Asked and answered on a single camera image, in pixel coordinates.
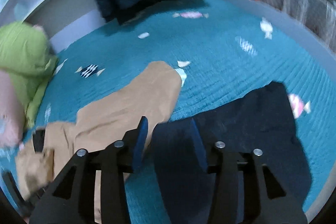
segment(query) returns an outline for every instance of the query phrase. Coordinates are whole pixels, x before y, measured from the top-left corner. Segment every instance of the bed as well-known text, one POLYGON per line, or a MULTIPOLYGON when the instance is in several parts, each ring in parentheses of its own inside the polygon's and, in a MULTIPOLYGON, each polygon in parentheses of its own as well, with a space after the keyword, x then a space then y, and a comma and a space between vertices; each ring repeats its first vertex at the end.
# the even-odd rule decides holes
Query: bed
MULTIPOLYGON (((319 196, 336 160, 334 57, 310 31, 260 2, 159 3, 127 25, 114 21, 104 25, 58 57, 64 63, 48 85, 36 126, 75 122, 80 108, 121 89, 152 61, 163 60, 173 68, 178 67, 177 61, 190 61, 172 121, 219 107, 272 80, 283 82, 288 93, 304 102, 311 101, 311 113, 296 120, 312 175, 305 212, 319 196), (188 11, 194 12, 185 15, 191 18, 181 16, 188 11), (260 28, 262 17, 273 25, 272 39, 266 39, 260 28), (144 33, 149 36, 140 39, 144 33), (88 78, 75 73, 91 64, 105 70, 88 78)), ((0 166, 14 174, 15 153, 16 149, 0 153, 0 166)), ((133 224, 170 223, 150 157, 127 181, 126 194, 133 224)))

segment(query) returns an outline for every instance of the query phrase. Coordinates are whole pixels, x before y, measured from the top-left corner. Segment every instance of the pink candy print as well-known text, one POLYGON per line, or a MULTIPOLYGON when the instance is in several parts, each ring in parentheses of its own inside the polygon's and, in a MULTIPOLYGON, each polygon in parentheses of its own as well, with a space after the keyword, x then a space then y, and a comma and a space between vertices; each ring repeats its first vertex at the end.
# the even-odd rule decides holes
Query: pink candy print
POLYGON ((179 16, 183 18, 200 18, 200 17, 208 18, 209 14, 202 14, 200 12, 195 12, 195 11, 184 12, 181 14, 178 14, 178 13, 173 14, 173 17, 179 17, 179 16))
POLYGON ((311 112, 310 110, 310 101, 306 104, 302 101, 302 99, 296 94, 289 94, 288 95, 289 102, 292 107, 293 116, 295 119, 300 117, 303 111, 306 111, 308 114, 311 112))

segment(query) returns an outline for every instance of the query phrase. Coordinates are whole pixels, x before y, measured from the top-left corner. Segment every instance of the metal screw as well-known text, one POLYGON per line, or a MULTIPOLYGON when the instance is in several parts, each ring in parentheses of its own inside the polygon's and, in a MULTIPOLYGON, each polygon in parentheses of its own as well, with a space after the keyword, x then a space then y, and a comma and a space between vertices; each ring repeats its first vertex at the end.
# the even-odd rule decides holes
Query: metal screw
POLYGON ((114 143, 114 147, 120 148, 124 146, 124 142, 123 141, 116 141, 114 143))
POLYGON ((259 148, 256 148, 253 150, 253 153, 256 155, 256 156, 261 156, 263 154, 263 151, 259 148))
POLYGON ((219 141, 219 142, 215 143, 215 146, 218 147, 218 148, 224 148, 225 147, 225 143, 219 141))
POLYGON ((82 157, 82 156, 84 156, 86 154, 86 150, 85 149, 79 149, 78 151, 77 151, 77 156, 78 157, 82 157))

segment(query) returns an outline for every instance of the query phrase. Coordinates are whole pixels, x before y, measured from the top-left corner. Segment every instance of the black metal bracket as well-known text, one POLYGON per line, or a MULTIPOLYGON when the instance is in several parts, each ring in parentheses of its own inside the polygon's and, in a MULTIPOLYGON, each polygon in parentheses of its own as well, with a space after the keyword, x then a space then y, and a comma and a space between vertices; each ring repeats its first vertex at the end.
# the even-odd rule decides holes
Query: black metal bracket
POLYGON ((214 136, 201 136, 207 173, 216 173, 208 224, 236 224, 238 172, 244 176, 244 220, 241 224, 307 224, 302 207, 263 163, 263 152, 227 152, 214 136))
POLYGON ((22 215, 30 224, 94 224, 95 178, 101 170, 101 219, 106 224, 130 224, 123 173, 140 167, 148 133, 148 120, 142 117, 138 128, 106 149, 89 153, 78 150, 55 180, 24 201, 11 173, 6 186, 22 215))
MULTIPOLYGON (((236 224, 239 202, 238 172, 244 177, 244 220, 240 224, 307 224, 301 206, 263 163, 263 152, 227 152, 225 143, 210 134, 199 134, 192 120, 200 165, 216 173, 208 224, 236 224)), ((24 201, 11 174, 4 177, 10 194, 30 224, 95 224, 96 171, 101 170, 101 220, 103 224, 130 224, 123 173, 140 167, 148 132, 142 117, 138 128, 106 149, 89 153, 80 149, 55 180, 33 202, 24 201)))

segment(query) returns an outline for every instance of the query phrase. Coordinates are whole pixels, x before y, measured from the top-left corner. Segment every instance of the wall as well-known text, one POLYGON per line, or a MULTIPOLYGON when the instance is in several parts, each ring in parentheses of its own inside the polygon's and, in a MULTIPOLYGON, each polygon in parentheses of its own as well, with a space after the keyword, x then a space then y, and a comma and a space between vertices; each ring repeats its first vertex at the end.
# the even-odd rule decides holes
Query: wall
POLYGON ((96 0, 46 0, 26 21, 44 27, 56 53, 105 24, 96 0))

